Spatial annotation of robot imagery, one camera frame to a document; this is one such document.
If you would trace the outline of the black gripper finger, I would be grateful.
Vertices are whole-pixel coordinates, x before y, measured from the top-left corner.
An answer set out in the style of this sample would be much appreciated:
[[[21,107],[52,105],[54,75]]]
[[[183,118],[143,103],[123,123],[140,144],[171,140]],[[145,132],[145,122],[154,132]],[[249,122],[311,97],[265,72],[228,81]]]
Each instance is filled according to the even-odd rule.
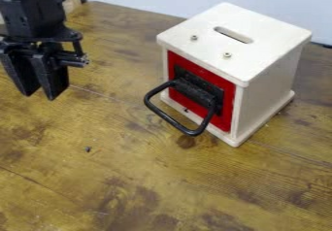
[[[54,100],[68,87],[68,71],[48,54],[37,53],[30,58],[32,68],[46,98]]]
[[[40,88],[30,58],[32,52],[24,47],[0,47],[0,62],[14,86],[24,96],[29,96]]]

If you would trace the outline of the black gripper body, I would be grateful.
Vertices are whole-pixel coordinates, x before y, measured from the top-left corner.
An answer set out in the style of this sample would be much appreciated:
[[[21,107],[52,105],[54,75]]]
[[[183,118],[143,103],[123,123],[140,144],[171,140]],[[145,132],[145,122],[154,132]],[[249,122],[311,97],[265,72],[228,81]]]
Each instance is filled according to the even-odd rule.
[[[65,0],[0,0],[0,36],[18,43],[72,43],[72,50],[56,51],[56,60],[72,67],[88,64],[81,49],[83,35],[68,28],[62,2]]]

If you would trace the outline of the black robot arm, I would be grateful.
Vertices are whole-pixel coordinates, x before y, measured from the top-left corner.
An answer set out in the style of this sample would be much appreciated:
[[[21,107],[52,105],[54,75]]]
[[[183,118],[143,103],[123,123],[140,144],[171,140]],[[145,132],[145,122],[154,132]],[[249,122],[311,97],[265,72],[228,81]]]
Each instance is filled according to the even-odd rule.
[[[0,63],[22,95],[42,90],[50,100],[68,88],[68,69],[88,64],[64,1],[0,0]]]

